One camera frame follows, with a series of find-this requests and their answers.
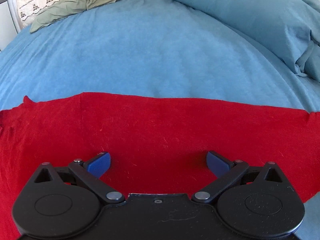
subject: red blanket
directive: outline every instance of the red blanket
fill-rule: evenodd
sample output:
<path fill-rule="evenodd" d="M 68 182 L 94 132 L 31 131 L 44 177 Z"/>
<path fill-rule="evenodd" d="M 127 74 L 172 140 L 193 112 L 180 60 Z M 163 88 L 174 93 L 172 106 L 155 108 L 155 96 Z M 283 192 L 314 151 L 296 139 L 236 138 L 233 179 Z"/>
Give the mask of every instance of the red blanket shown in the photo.
<path fill-rule="evenodd" d="M 215 179 L 205 156 L 275 161 L 303 201 L 320 190 L 320 114 L 208 99 L 104 93 L 0 112 L 0 239 L 19 236 L 11 208 L 37 166 L 111 154 L 102 180 L 124 194 L 192 194 Z"/>

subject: blue finger pad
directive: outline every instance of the blue finger pad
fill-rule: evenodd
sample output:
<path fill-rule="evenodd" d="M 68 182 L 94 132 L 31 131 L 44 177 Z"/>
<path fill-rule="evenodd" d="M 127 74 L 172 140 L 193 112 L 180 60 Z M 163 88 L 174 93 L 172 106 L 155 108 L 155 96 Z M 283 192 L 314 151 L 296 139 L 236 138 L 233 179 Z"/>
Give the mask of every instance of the blue finger pad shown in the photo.
<path fill-rule="evenodd" d="M 100 178 L 110 168 L 110 164 L 111 156 L 109 153 L 106 153 L 90 163 L 87 167 L 87 171 L 96 178 Z"/>
<path fill-rule="evenodd" d="M 210 152 L 207 154 L 207 166 L 210 171 L 217 176 L 217 178 L 220 178 L 225 173 L 230 171 L 230 166 L 228 163 L 225 163 L 223 160 Z"/>

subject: triangular cutout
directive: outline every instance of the triangular cutout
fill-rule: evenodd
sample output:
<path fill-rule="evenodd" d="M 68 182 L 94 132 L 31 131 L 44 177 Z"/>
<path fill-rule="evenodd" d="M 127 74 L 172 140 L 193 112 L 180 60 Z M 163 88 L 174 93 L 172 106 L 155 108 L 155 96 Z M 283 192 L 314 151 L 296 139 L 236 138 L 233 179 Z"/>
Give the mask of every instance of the triangular cutout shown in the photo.
<path fill-rule="evenodd" d="M 52 177 L 47 169 L 42 169 L 39 176 L 36 178 L 35 183 L 51 181 Z"/>
<path fill-rule="evenodd" d="M 282 182 L 280 176 L 275 169 L 269 169 L 266 180 L 274 182 Z"/>

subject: blue duvet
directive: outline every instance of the blue duvet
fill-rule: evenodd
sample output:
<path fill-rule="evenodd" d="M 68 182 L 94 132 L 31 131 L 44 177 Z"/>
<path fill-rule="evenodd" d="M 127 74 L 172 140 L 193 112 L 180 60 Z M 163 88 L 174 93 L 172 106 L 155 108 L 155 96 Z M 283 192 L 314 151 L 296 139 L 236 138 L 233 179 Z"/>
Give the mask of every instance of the blue duvet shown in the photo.
<path fill-rule="evenodd" d="M 319 82 L 248 35 L 174 0 L 121 0 L 0 53 L 0 109 L 84 91 L 320 110 Z"/>

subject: headboard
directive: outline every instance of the headboard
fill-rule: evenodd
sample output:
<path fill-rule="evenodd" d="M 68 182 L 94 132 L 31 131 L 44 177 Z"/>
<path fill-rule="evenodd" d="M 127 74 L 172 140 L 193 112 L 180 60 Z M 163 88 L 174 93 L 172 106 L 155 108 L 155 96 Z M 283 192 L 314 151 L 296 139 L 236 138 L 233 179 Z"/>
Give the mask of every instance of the headboard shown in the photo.
<path fill-rule="evenodd" d="M 11 13 L 14 26 L 16 27 L 16 30 L 19 33 L 22 29 L 22 22 L 20 21 L 20 18 L 18 16 L 17 0 L 7 0 L 7 1 L 8 1 L 8 6 L 9 6 L 9 10 Z"/>

